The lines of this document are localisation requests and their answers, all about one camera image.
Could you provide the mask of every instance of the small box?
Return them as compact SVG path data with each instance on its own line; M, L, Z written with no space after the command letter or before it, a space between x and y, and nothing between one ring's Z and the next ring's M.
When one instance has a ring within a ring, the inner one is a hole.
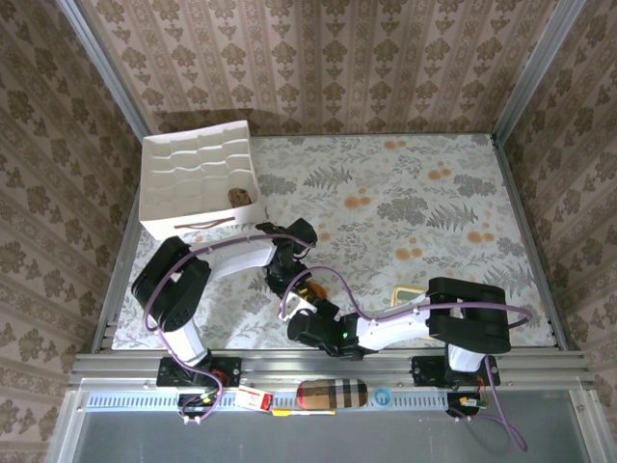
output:
M251 203L233 207L233 189L246 191ZM265 221L248 123L144 138L139 220L157 240Z
M235 393L234 404L237 407L249 408L260 412L269 412L272 407L273 395L259 389L240 386Z

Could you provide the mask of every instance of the wall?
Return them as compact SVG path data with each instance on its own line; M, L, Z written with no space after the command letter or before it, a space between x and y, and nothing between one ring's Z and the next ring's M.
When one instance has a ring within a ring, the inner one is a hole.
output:
M42 461L140 147L53 2L0 2L0 462Z
M490 132L555 0L80 0L153 132Z
M616 7L585 4L505 148L555 304L617 438Z

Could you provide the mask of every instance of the metal rail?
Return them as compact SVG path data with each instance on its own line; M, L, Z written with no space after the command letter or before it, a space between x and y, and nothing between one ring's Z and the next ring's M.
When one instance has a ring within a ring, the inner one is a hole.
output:
M585 0L560 0L557 3L493 128L493 134L502 143L512 133L584 5Z
M328 378L361 378L369 387L414 390L410 373L414 356L443 355L440 348L392 349L361 362L334 359L321 351L221 350L215 356L241 357L244 385L266 391L291 391L302 381ZM156 372L164 351L80 355L69 387L80 391L143 391L156 389ZM553 348L515 348L497 355L501 388L508 391L585 390L593 377L580 352Z
M139 191L140 189L138 188L135 192L131 213L126 222L126 230L122 237L122 244L118 251L116 265L114 265L114 273L112 273L112 279L109 283L107 293L105 294L105 300L103 301L103 308L98 318L98 325L96 326L96 332L94 333L91 347L91 352L93 354L97 353L102 348L105 340L109 340L109 347L111 347L111 342L116 332L116 324L120 317L122 301L124 300L126 286L128 285L128 279L131 275L133 260L135 258L135 253L137 253L137 245L139 244L139 237L142 230L142 225L139 223L138 217Z

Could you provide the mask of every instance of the floral tablecloth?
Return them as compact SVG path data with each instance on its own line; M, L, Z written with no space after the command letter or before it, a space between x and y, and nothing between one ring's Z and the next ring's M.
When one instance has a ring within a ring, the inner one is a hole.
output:
M367 312L388 307L396 285L426 287L438 276L471 280L503 287L510 304L536 314L511 333L513 345L554 345L489 135L274 137L252 143L270 220L283 226L308 220L319 242L307 266L337 269ZM240 229L182 238L214 241ZM142 309L130 294L159 244L142 230L115 349L162 348L143 330ZM209 347L301 347L286 338L277 318L279 300L263 273L250 269L207 285L196 321ZM330 276L317 273L314 279L335 304L351 310ZM436 344L410 340L393 346Z

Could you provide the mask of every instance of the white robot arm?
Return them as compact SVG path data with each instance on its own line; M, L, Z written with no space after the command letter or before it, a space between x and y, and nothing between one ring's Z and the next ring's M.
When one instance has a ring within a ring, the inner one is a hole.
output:
M261 224L259 229L268 236L287 233L302 237L310 244L316 241L314 230L302 219L287 229L272 224ZM247 268L263 267L267 270L266 283L282 297L289 282L306 270L301 256L307 249L291 240L247 237L235 241L228 247L219 247L215 243L190 249L180 238L169 238L132 287L133 294L144 307L153 288L179 259L199 248L211 248L211 252L203 254L207 260L191 258L178 269L163 286L149 313L170 348L189 366L197 365L209 352L193 320L206 282ZM359 360L395 342L431 336L447 343L446 357L453 370L474 372L480 368L487 353L510 349L507 316L503 311L473 309L463 311L461 318L450 316L448 310L424 311L408 313L390 321L366 320L356 313L338 316L338 307L319 297L307 285L309 277L310 274L293 288L285 303L283 320L288 323L287 335L291 340L318 347L330 356ZM426 294L408 304L391 308L389 313L402 313L429 303L457 301L503 304L505 295L494 286L433 279Z

